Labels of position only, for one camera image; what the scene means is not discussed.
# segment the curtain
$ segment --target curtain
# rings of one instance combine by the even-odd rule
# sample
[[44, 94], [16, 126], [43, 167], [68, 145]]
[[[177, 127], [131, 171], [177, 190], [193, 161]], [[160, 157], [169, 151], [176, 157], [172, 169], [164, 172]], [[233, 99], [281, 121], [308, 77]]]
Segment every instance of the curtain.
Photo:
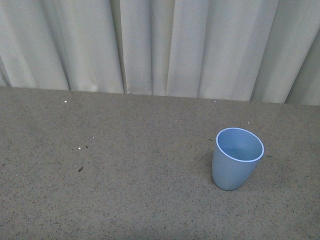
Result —
[[320, 105], [319, 0], [0, 0], [0, 86]]

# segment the cup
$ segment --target cup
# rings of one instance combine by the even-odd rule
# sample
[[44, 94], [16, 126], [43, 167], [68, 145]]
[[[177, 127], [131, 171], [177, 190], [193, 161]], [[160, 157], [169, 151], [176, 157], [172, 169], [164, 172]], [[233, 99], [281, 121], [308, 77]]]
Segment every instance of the cup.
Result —
[[215, 139], [213, 181], [223, 190], [237, 189], [250, 176], [264, 152], [262, 141], [252, 132], [237, 127], [223, 129]]

